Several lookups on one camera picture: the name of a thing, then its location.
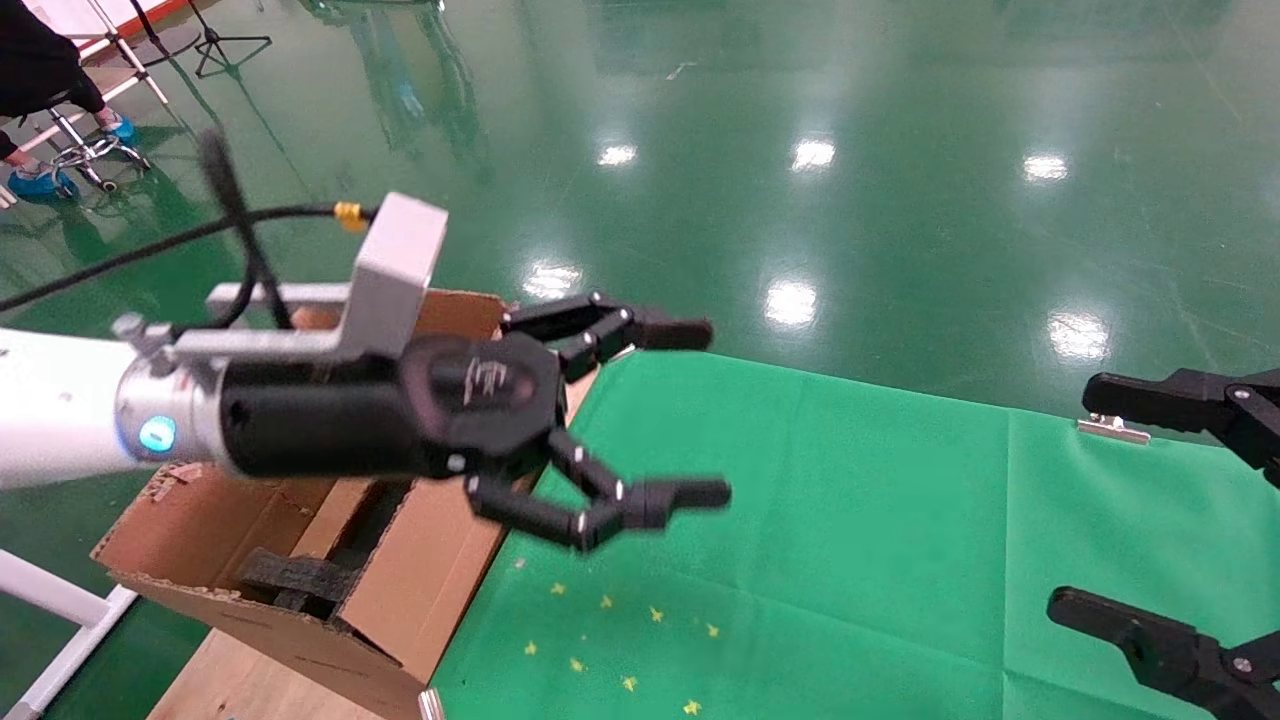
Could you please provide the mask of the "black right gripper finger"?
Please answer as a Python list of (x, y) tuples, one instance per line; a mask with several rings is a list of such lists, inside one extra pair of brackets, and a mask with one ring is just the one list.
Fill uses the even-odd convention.
[(1226, 647), (1193, 625), (1074, 587), (1056, 588), (1046, 614), (1115, 646), (1143, 687), (1216, 719), (1279, 717), (1279, 632)]
[(1279, 487), (1279, 369), (1220, 375), (1179, 369), (1162, 380), (1098, 373), (1084, 410), (1185, 433), (1207, 433)]

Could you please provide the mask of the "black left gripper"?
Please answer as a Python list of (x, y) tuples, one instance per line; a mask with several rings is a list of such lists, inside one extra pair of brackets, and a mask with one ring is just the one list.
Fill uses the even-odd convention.
[[(559, 372), (575, 383), (627, 347), (705, 351), (714, 338), (708, 319), (677, 319), (588, 292), (509, 307), (500, 331), (516, 334), (489, 341), (426, 336), (397, 359), (233, 361), (220, 388), (225, 462), (255, 478), (449, 479), (483, 465), (535, 459), (575, 484), (586, 507), (567, 509), (516, 489), (524, 474), (508, 468), (466, 475), (470, 507), (509, 530), (581, 553), (625, 530), (662, 530), (677, 511), (730, 505), (723, 477), (630, 486), (567, 429), (547, 436), (563, 416)], [(559, 368), (536, 341), (552, 348)]]

